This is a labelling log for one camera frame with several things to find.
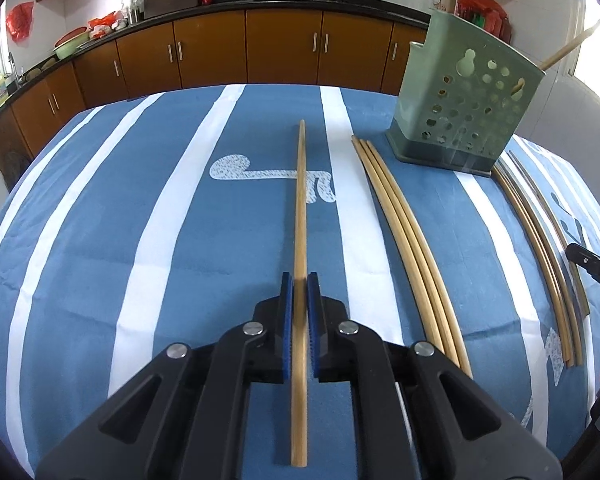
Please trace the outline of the lower brown kitchen cabinets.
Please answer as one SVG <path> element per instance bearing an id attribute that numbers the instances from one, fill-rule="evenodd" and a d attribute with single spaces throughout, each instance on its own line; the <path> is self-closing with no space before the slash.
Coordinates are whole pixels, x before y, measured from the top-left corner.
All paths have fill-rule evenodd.
<path id="1" fill-rule="evenodd" d="M 326 84 L 397 94 L 426 22 L 344 12 L 229 10 L 151 25 L 58 63 L 0 110 L 12 188 L 69 120 L 102 104 L 218 84 Z"/>

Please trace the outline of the blue white striped tablecloth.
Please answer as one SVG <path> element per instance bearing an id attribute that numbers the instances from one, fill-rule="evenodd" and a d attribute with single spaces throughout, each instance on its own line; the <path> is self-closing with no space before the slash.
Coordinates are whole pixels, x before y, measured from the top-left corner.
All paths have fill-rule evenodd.
<path id="1" fill-rule="evenodd" d="M 43 456 L 168 344 L 212 344 L 294 265 L 299 122 L 308 263 L 326 296 L 394 344 L 424 330 L 351 138 L 369 140 L 424 232 L 475 381 L 555 455 L 600 381 L 600 284 L 586 278 L 585 362 L 560 360 L 526 233 L 486 177 L 399 162 L 396 101 L 336 87 L 229 84 L 84 110 L 0 210 L 0 445 Z"/>

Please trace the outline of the green perforated utensil holder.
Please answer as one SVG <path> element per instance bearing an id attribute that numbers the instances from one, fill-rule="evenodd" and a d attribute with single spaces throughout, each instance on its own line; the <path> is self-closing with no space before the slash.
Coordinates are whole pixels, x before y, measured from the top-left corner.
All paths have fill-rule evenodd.
<path id="1" fill-rule="evenodd" d="M 391 127 L 397 159 L 488 176 L 544 70 L 454 14 L 434 10 L 412 42 Z"/>

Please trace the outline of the black countertop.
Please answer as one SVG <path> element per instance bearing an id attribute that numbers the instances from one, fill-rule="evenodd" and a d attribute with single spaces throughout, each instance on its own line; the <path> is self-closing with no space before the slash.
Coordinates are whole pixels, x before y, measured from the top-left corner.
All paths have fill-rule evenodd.
<path id="1" fill-rule="evenodd" d="M 61 66 L 72 62 L 75 58 L 84 55 L 96 48 L 108 44 L 110 41 L 141 32 L 154 26 L 162 25 L 167 22 L 184 20 L 184 18 L 193 18 L 219 12 L 237 11 L 237 10 L 260 10 L 260 9 L 292 9 L 292 10 L 315 10 L 338 12 L 362 16 L 363 18 L 377 18 L 381 21 L 396 22 L 403 25 L 410 25 L 416 28 L 426 30 L 430 22 L 430 12 L 419 11 L 409 6 L 402 6 L 385 0 L 213 0 L 208 6 L 198 4 L 192 8 L 173 11 L 165 14 L 154 16 L 153 18 L 144 18 L 143 21 L 135 25 L 125 27 L 118 32 L 110 32 L 110 34 L 96 40 L 87 41 L 81 47 L 78 47 L 76 53 L 68 56 L 64 60 L 60 60 L 56 55 L 53 58 L 56 63 L 48 70 L 43 70 L 38 76 L 30 81 L 26 81 L 23 86 L 16 88 L 15 84 L 9 84 L 8 90 L 12 90 L 7 100 L 0 106 L 0 115 L 7 110 L 9 105 L 14 104 L 20 96 L 23 96 L 27 91 L 33 88 L 45 77 L 50 76 L 55 70 L 59 70 Z"/>

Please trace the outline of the red bags and condiment bottles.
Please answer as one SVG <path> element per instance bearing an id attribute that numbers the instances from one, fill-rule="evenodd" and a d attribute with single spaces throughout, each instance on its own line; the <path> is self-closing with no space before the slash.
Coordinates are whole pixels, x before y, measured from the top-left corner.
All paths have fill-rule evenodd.
<path id="1" fill-rule="evenodd" d="M 506 44 L 512 40 L 513 27 L 508 14 L 494 0 L 457 0 L 456 14 Z"/>

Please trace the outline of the green basin with red lid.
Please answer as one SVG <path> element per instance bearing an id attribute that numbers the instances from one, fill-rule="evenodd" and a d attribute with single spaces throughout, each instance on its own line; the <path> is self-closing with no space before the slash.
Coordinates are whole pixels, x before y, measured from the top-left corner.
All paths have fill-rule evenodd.
<path id="1" fill-rule="evenodd" d="M 57 40 L 54 47 L 54 55 L 59 61 L 62 61 L 73 55 L 76 49 L 88 40 L 90 40 L 90 30 L 86 26 L 73 29 Z"/>

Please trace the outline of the red plastic bag on wall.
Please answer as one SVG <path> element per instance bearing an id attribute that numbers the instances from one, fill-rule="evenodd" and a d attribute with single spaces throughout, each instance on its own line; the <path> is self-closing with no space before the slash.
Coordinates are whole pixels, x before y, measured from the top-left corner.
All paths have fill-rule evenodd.
<path id="1" fill-rule="evenodd" d="M 18 3 L 6 15 L 6 29 L 10 39 L 15 44 L 21 44 L 30 36 L 33 22 L 33 7 L 33 1 Z"/>

